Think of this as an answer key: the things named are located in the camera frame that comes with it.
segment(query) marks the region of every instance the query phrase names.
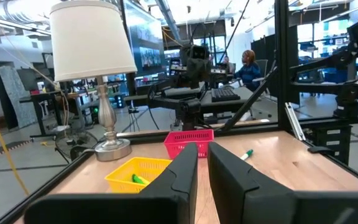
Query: white lampshade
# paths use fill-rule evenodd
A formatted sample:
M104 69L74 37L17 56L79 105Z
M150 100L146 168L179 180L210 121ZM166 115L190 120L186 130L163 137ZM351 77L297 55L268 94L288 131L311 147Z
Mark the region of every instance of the white lampshade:
M136 72L118 8L65 1L50 13L55 81Z

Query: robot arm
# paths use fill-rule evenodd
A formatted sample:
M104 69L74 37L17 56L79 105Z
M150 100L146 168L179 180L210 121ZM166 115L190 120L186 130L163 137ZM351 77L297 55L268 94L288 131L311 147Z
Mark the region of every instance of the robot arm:
M346 68L352 61L358 57L358 23L347 28L350 42L347 47L343 47L332 56L292 67L290 72L294 74L291 87L302 92L327 93L337 95L337 110L335 116L340 118L358 117L358 81L348 81L340 84L303 84L297 83L296 74L307 72L325 67Z

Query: green marker cap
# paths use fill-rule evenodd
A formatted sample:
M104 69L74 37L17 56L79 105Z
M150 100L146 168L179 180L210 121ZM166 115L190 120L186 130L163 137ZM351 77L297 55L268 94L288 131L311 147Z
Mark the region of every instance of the green marker cap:
M132 175L132 181L133 181L133 183L144 184L143 181L140 180L140 179L136 176L136 174L133 174L133 175Z
M251 156L253 152L254 152L254 150L253 150L253 149L250 149L250 150L248 150L247 155L248 155L248 156Z

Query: pink basket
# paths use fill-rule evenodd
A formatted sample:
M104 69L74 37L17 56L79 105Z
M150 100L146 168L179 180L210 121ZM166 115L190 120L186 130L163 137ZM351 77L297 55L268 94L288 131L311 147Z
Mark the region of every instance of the pink basket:
M198 157L206 157L208 143L214 139L214 130L172 131L165 138L164 145L168 155L174 159L186 147L187 143L195 142L198 148Z

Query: yellow cable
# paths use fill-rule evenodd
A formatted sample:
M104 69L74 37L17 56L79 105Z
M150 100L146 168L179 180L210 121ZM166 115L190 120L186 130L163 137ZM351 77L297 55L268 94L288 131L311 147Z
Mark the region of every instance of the yellow cable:
M5 155L7 157L7 160L9 162L9 165L10 165L11 169L13 170L13 174L15 175L15 178L17 179L18 183L22 187L24 193L26 195L29 195L29 190L27 190L27 188L25 187L25 185L23 183L23 180L20 178L19 174L17 173L16 167L15 167L13 161L12 161L12 158L11 158L11 154L9 153L9 151L6 148L5 141L2 138L1 132L0 132L0 143L1 143L2 148L4 149Z
M177 42L175 39L173 39L172 37L170 37L167 33L165 33L165 31L163 30L162 31L162 33L164 34L164 35L166 35L169 39L171 39L171 40L173 40L175 43L177 43L179 46L183 46L182 44L180 44L179 42Z
M165 34L163 34L163 36L164 36L165 45L167 46L167 50L168 50L168 42L167 42L167 38L166 38Z
M58 86L57 84L55 84L51 79L49 79L46 75L42 74L40 71L38 71L34 66L32 66L31 62L29 60L26 59L26 57L16 48L16 46L11 42L11 40L9 39L9 37L5 34L4 29L0 26L0 31L2 32L2 34L5 36L5 38L9 41L9 43L13 46L14 50L19 53L19 55L22 57L22 59L24 59L25 62L23 62L22 60L18 59L17 57L15 57L13 54L11 54L9 51L7 51L3 46L1 46L1 48L3 48L9 55L11 55L12 57L14 57L16 60L22 62L23 64L29 66L31 69L33 69L34 71L36 71L39 75L41 75L44 79L46 79L46 81L50 82L53 86L55 86L56 89L60 90L60 93L63 96L64 101L66 101L66 105L67 105L67 111L65 109L65 104L63 101L63 112L64 112L64 123L63 125L66 126L68 125L68 121L69 121L69 107L68 107L68 100L67 97L64 95L64 93L62 92L62 90L60 89L60 86Z

